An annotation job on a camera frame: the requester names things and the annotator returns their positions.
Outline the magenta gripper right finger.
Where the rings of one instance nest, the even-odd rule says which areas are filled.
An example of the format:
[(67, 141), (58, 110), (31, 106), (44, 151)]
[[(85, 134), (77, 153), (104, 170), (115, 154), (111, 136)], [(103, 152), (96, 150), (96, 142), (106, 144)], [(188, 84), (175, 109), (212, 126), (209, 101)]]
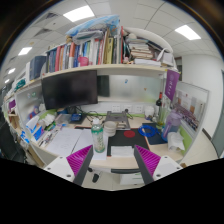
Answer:
[(161, 159), (157, 154), (138, 145), (134, 146), (134, 156), (139, 166), (144, 184), (150, 184), (154, 181), (153, 174)]

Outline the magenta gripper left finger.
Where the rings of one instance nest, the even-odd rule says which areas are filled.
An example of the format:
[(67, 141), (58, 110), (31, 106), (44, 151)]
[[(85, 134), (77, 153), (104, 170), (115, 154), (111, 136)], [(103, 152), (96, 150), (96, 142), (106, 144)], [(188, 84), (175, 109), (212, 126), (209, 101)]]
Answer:
[(87, 146), (79, 151), (69, 155), (67, 162), (74, 173), (73, 182), (81, 186), (86, 175), (87, 169), (93, 157), (93, 146)]

